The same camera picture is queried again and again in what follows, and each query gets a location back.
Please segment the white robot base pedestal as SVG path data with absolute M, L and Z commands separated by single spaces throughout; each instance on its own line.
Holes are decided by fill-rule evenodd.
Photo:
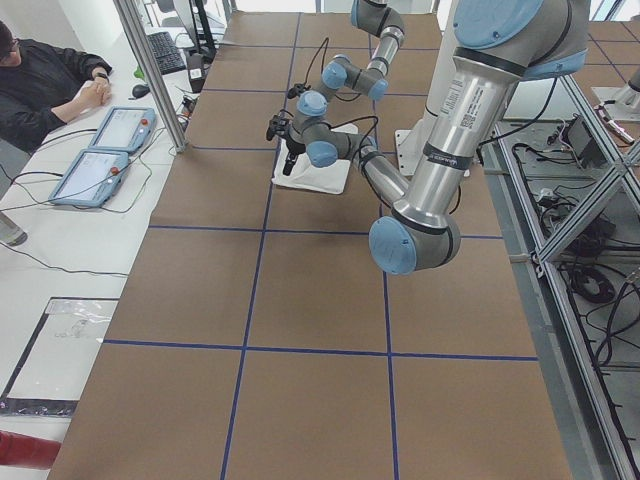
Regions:
M 410 130 L 395 131 L 395 146 L 399 170 L 405 177 L 411 177 L 418 166 L 423 148 L 433 131 L 440 114 L 451 80 L 456 73 L 453 53 L 458 46 L 453 27 L 453 17 L 459 1 L 453 0 L 447 15 L 443 39 L 439 48 L 434 73 L 424 106 L 424 114 Z

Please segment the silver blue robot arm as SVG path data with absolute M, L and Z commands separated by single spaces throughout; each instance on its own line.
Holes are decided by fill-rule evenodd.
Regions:
M 343 90 L 379 101 L 388 90 L 391 64 L 405 41 L 403 18 L 387 1 L 361 0 L 352 2 L 350 21 L 369 40 L 376 39 L 377 45 L 365 50 L 369 55 L 365 62 L 364 57 L 358 63 L 347 54 L 334 56 L 323 68 L 314 90 L 327 102 Z
M 381 99 L 391 62 L 405 38 L 400 14 L 384 1 L 356 1 L 351 22 L 375 36 L 378 47 L 366 68 L 343 55 L 324 68 L 311 88 L 291 90 L 290 117 L 275 115 L 269 137 L 282 138 L 291 159 L 306 155 L 324 168 L 351 161 L 389 207 L 369 232 L 378 267 L 406 275 L 437 268 L 454 258 L 460 232 L 448 208 L 475 151 L 506 110 L 523 81 L 558 78 L 585 63 L 590 5 L 586 1 L 461 1 L 446 40 L 454 70 L 416 170 L 403 177 L 366 134 L 334 131 L 327 107 L 342 88 Z

